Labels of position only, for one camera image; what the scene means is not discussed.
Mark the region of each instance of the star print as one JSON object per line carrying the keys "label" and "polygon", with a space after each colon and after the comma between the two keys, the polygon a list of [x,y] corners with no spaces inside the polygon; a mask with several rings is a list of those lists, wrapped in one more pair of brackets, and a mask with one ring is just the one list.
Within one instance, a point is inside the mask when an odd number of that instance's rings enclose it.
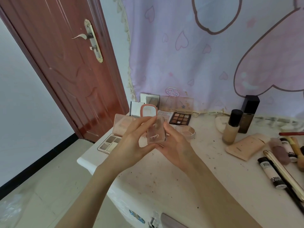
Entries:
{"label": "star print", "polygon": [[249,21],[247,21],[247,28],[253,28],[255,22],[255,18],[252,17]]}

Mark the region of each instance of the door frame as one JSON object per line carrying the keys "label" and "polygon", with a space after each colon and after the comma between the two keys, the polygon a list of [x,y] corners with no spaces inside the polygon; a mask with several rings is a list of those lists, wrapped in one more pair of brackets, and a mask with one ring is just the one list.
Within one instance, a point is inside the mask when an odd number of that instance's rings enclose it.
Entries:
{"label": "door frame", "polygon": [[[100,0],[87,0],[87,1],[88,1],[89,7],[90,7],[90,10],[92,13],[92,17],[93,17],[92,23],[94,26],[94,31],[97,36],[97,39],[99,39],[98,43],[101,44],[101,48],[103,49],[102,50],[103,57],[107,58],[107,65],[108,65],[108,69],[110,71],[110,76],[112,78],[112,82],[113,82],[115,91],[118,93],[117,95],[120,96],[120,98],[119,98],[120,105],[124,111],[126,111],[126,110],[129,111],[129,104],[127,102],[126,93],[124,91],[123,83],[122,83],[120,73],[118,70],[117,61],[116,61],[114,50],[112,47],[110,35],[108,33],[108,28],[106,26],[106,22],[104,19],[105,17],[102,12]],[[47,88],[48,92],[54,99],[55,103],[58,105],[59,109],[61,110],[61,112],[67,119],[67,121],[69,122],[69,124],[72,127],[72,129],[74,130],[75,134],[78,136],[78,138],[83,139],[83,136],[81,135],[75,122],[73,121],[70,114],[64,107],[63,103],[61,102],[61,100],[59,99],[57,94],[55,93],[54,89],[51,87],[50,83],[44,76],[44,73],[39,68],[39,65],[36,63],[36,61],[32,57],[32,54],[29,52],[28,48],[25,46],[24,42],[22,41],[21,37],[15,30],[14,26],[10,22],[9,18],[7,17],[6,13],[3,11],[1,6],[0,6],[0,18],[2,19],[2,21],[8,28],[9,32],[11,33],[11,35],[13,36],[13,38],[15,39],[17,44],[19,45],[20,49],[24,53],[25,57],[28,59],[29,63],[32,65],[33,69],[37,73],[38,77],[40,78],[40,80],[42,81],[44,86]]]}

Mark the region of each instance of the person's left hand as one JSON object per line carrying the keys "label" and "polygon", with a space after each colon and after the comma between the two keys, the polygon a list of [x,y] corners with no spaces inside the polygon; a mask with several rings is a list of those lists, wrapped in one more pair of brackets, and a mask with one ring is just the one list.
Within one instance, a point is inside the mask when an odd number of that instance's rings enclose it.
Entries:
{"label": "person's left hand", "polygon": [[111,163],[111,168],[114,168],[114,171],[116,171],[117,174],[135,165],[146,154],[155,149],[156,144],[154,143],[146,145],[145,147],[140,147],[138,140],[156,119],[157,116],[141,117],[129,125],[121,141],[105,160]]}

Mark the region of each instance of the white wall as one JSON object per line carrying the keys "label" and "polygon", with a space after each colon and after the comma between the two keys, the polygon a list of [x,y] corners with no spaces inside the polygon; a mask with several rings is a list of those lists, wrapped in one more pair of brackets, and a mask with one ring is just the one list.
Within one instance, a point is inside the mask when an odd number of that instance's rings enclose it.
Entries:
{"label": "white wall", "polygon": [[113,0],[100,0],[100,3],[130,106],[131,94],[128,88],[129,42],[127,41],[125,25],[121,23],[121,13],[117,13],[116,2],[113,2]]}
{"label": "white wall", "polygon": [[0,20],[0,186],[74,133]]}

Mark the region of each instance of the red pencil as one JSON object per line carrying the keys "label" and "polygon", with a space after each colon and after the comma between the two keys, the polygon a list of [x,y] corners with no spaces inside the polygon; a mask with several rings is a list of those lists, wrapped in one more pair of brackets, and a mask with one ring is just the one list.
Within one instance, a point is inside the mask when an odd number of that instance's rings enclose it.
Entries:
{"label": "red pencil", "polygon": [[295,135],[304,135],[304,132],[280,132],[280,136],[295,136]]}

